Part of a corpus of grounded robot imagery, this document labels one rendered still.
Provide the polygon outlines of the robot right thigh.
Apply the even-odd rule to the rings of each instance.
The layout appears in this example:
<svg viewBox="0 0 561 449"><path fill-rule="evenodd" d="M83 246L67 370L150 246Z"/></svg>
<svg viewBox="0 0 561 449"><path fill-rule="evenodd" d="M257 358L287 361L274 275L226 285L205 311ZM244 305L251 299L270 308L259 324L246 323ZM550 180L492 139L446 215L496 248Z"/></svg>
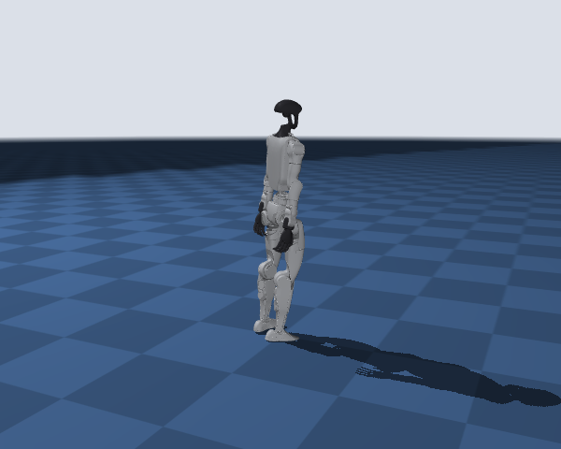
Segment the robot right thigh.
<svg viewBox="0 0 561 449"><path fill-rule="evenodd" d="M283 219L285 214L282 214L280 217L280 232L284 231L283 226ZM294 243L291 247L289 247L288 251L285 252L285 261L286 261L286 270L279 271L274 276L274 283L277 287L276 281L281 275L286 275L291 280L291 285L294 282L298 271L300 270L303 255L304 255L304 248L305 248L305 235L304 235L304 227L301 220L295 218L295 228L292 230Z"/></svg>

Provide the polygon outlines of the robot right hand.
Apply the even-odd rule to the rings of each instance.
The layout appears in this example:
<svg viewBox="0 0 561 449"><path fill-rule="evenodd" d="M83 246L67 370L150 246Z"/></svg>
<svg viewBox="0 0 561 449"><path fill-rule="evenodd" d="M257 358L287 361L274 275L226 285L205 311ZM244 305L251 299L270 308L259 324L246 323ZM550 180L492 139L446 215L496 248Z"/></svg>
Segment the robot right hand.
<svg viewBox="0 0 561 449"><path fill-rule="evenodd" d="M291 247L294 243L292 230L294 230L295 226L289 227L288 223L289 223L289 219L287 217L284 218L283 226L282 226L284 228L284 231L280 235L280 241L278 245L275 248L273 248L273 250L275 250L276 252L285 253L288 251L289 247Z"/></svg>

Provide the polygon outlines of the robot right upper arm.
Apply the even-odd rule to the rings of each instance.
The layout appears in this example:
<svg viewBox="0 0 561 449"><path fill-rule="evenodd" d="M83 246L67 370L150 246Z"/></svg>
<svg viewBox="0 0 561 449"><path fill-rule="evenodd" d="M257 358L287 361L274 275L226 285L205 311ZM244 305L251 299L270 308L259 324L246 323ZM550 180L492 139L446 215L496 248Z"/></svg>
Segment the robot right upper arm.
<svg viewBox="0 0 561 449"><path fill-rule="evenodd" d="M294 181L298 181L297 176L301 170L302 159L305 154L305 146L298 141L289 140L287 153L289 155L287 188L288 190L290 190L292 183ZM303 184L302 184L302 188L303 188Z"/></svg>

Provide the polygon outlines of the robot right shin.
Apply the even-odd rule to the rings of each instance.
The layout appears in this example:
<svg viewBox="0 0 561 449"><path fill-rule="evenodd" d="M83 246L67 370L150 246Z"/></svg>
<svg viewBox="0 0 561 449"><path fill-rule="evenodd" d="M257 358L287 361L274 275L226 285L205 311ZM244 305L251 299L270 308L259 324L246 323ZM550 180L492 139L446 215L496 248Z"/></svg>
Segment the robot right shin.
<svg viewBox="0 0 561 449"><path fill-rule="evenodd" d="M276 281L277 287L274 290L274 311L276 312L275 329L277 334L283 334L284 325L286 323L287 314L290 310L294 284L286 275L281 275Z"/></svg>

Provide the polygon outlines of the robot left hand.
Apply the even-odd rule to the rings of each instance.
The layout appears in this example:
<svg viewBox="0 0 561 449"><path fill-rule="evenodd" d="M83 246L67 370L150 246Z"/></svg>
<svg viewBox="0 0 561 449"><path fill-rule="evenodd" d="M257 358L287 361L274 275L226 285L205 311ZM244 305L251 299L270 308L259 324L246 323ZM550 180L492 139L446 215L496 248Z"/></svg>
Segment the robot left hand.
<svg viewBox="0 0 561 449"><path fill-rule="evenodd" d="M264 235L266 236L265 226L262 224L262 218L261 218L261 212L263 211L263 207L264 207L264 202L261 202L260 205L259 205L259 209L258 209L260 212L256 216L255 223L254 223L254 226L253 226L254 232L257 233L258 235L262 236L262 237ZM267 225L267 228L269 229L268 225ZM262 232L263 232L264 235L262 234Z"/></svg>

